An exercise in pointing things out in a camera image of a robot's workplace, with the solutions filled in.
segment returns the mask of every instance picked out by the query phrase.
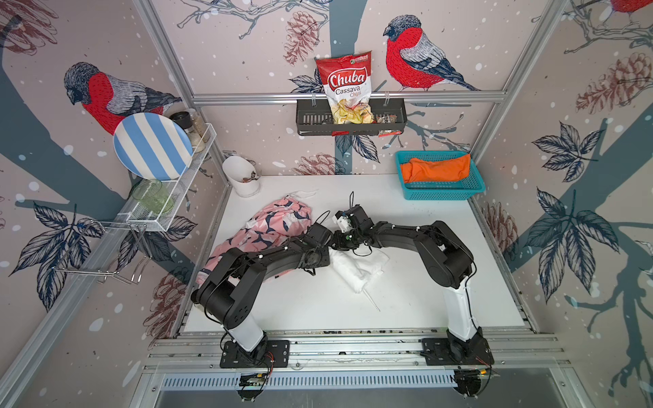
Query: bird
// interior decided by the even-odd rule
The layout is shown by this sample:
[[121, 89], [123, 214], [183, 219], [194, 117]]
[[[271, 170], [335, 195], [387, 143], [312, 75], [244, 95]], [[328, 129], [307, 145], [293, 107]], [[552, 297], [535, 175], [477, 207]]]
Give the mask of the bird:
[[72, 104], [81, 102], [86, 112], [110, 134], [127, 116], [140, 112], [163, 115], [170, 105], [182, 99], [148, 88], [140, 82], [125, 81], [105, 74], [95, 65], [78, 62], [63, 79]]
[[428, 39], [417, 17], [393, 18], [383, 35], [388, 36], [386, 67], [402, 85], [402, 91], [405, 88], [426, 91], [436, 84], [458, 84], [470, 91], [478, 91], [451, 66], [444, 51]]
[[648, 6], [653, 3], [653, 0], [590, 0], [587, 3], [578, 5], [578, 8], [585, 8], [594, 3], [608, 3], [610, 4], [611, 10], [609, 11], [608, 16], [605, 18], [603, 23], [600, 25], [605, 26], [606, 22], [615, 12], [628, 13], [628, 21], [630, 22], [626, 27], [631, 25], [639, 24], [639, 22], [633, 21], [633, 13], [644, 6]]

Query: white stick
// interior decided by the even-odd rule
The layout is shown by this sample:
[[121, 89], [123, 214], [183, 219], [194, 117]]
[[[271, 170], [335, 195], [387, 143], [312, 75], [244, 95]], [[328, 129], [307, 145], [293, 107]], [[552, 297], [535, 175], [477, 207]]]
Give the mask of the white stick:
[[377, 309], [378, 311], [381, 311], [381, 309], [379, 309], [379, 306], [376, 306], [376, 303], [374, 303], [374, 300], [372, 299], [372, 297], [370, 296], [370, 294], [367, 293], [367, 291], [366, 291], [365, 289], [363, 289], [363, 293], [365, 294], [365, 296], [368, 297], [368, 299], [369, 299], [370, 302], [374, 305], [374, 307], [376, 307], [376, 309]]

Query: snack wrapper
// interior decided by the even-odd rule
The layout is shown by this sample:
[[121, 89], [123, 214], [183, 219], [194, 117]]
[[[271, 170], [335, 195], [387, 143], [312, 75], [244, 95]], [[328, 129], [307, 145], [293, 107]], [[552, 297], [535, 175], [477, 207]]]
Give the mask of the snack wrapper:
[[372, 52], [316, 60], [335, 124], [374, 122], [371, 62]]

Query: blue striped plate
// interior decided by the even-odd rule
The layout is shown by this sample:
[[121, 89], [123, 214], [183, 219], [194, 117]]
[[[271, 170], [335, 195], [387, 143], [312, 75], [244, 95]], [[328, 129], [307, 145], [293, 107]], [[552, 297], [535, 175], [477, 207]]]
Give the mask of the blue striped plate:
[[118, 159], [137, 176], [173, 180], [191, 164], [193, 148], [186, 133], [162, 115], [127, 116], [114, 133]]

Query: black lid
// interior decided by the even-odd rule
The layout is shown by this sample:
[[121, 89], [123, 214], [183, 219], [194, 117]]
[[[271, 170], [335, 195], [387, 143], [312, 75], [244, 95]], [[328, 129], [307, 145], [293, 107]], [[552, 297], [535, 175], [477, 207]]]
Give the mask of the black lid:
[[170, 119], [178, 124], [182, 129], [193, 127], [193, 119], [191, 118], [191, 114], [185, 110], [170, 115]]

